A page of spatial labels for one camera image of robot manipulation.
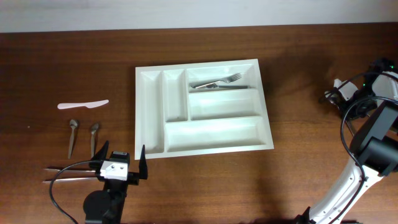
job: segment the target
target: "fork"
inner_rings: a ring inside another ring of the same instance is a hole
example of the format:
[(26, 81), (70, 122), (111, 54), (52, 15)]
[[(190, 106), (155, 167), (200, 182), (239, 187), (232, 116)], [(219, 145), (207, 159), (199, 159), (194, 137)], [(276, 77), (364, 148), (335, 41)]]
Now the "fork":
[(231, 82), (235, 82), (236, 80), (238, 80), (240, 78), (242, 78), (242, 74), (241, 73), (235, 73), (235, 74), (230, 75), (228, 77), (197, 83), (197, 84), (195, 84), (195, 85), (193, 85), (191, 87), (192, 88), (201, 88), (201, 87), (204, 87), (204, 86), (207, 86), (207, 85), (210, 85), (210, 84), (214, 84), (214, 83), (218, 83), (218, 82), (231, 83)]

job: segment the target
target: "brown table surface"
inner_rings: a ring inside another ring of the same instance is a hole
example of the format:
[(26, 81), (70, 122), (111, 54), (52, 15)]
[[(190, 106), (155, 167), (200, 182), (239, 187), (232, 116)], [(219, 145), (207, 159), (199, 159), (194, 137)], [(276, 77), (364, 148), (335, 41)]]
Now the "brown table surface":
[[(275, 149), (148, 160), (130, 186), (124, 223), (249, 223), (293, 218), (320, 200), (348, 155), (336, 108), (318, 104), (335, 78), (398, 59), (398, 24), (110, 30), (0, 34), (0, 222), (70, 223), (51, 203), (47, 166), (90, 158), (98, 147), (134, 153), (135, 67), (258, 58)], [(89, 110), (63, 102), (109, 99)], [(70, 119), (80, 127), (67, 159)], [(130, 171), (138, 170), (132, 160)], [(83, 223), (96, 180), (57, 184), (54, 195)], [(376, 184), (346, 219), (396, 223), (398, 174)]]

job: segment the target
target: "black cable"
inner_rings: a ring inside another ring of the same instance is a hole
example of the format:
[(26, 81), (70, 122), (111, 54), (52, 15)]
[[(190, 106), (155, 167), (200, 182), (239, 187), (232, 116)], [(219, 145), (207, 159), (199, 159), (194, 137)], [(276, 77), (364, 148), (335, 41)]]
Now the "black cable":
[(55, 205), (55, 208), (59, 209), (61, 211), (61, 213), (63, 213), (64, 215), (66, 215), (68, 218), (70, 218), (70, 220), (72, 220), (73, 223), (78, 223), (71, 215), (69, 215), (66, 211), (64, 211), (59, 205), (58, 203), (55, 201), (54, 196), (52, 195), (52, 186), (54, 184), (54, 181), (57, 179), (57, 177), (65, 170), (73, 167), (73, 166), (77, 166), (77, 165), (81, 165), (81, 164), (87, 164), (87, 163), (100, 163), (101, 161), (81, 161), (81, 162), (77, 162), (75, 164), (69, 165), (65, 168), (63, 168), (62, 170), (60, 170), (57, 174), (55, 174), (54, 178), (51, 180), (50, 183), (50, 188), (49, 188), (49, 194), (50, 194), (50, 198), (52, 203)]
[(353, 80), (359, 78), (359, 77), (363, 77), (365, 75), (384, 75), (387, 76), (389, 78), (392, 78), (393, 80), (395, 80), (396, 82), (398, 82), (398, 78), (384, 73), (384, 72), (364, 72), (364, 73), (360, 73), (355, 75), (354, 77), (350, 78), (349, 80), (346, 80), (343, 84), (341, 84), (338, 88), (334, 88), (332, 91), (329, 91), (328, 93), (325, 93), (325, 95), (321, 96), (321, 98), (319, 98), (319, 103), (323, 103), (326, 100), (329, 100), (331, 98), (331, 96), (335, 93), (338, 92), (339, 89), (343, 88), (345, 85), (347, 85), (347, 83), (352, 82)]
[(359, 192), (362, 190), (363, 185), (365, 184), (366, 181), (366, 174), (365, 174), (365, 170), (363, 169), (362, 165), (359, 163), (359, 161), (357, 160), (357, 158), (355, 158), (354, 154), (349, 150), (349, 147), (346, 143), (346, 140), (344, 138), (344, 124), (345, 121), (347, 119), (347, 115), (349, 113), (349, 111), (357, 104), (359, 103), (363, 103), (365, 101), (368, 100), (384, 100), (384, 101), (388, 101), (391, 103), (395, 103), (396, 105), (398, 105), (398, 101), (397, 100), (392, 100), (390, 98), (386, 98), (386, 97), (382, 97), (382, 96), (370, 96), (370, 97), (366, 97), (363, 99), (360, 99), (358, 101), (355, 101), (351, 106), (349, 106), (349, 108), (345, 111), (344, 115), (343, 115), (343, 119), (341, 120), (341, 126), (340, 126), (340, 138), (341, 138), (341, 142), (343, 143), (344, 148), (346, 149), (348, 155), (355, 161), (355, 164), (359, 167), (359, 169), (361, 170), (362, 173), (362, 181), (358, 187), (358, 189), (355, 191), (354, 195), (352, 196), (352, 198), (349, 200), (349, 202), (347, 203), (347, 205), (341, 210), (341, 212), (334, 218), (332, 219), (332, 221), (329, 224), (332, 224), (333, 222), (335, 222), (337, 219), (339, 219), (340, 216), (342, 216), (342, 214), (345, 213), (345, 211), (347, 211), (347, 209), (349, 208), (349, 206), (353, 203), (353, 201), (355, 200), (356, 196), (358, 196)]

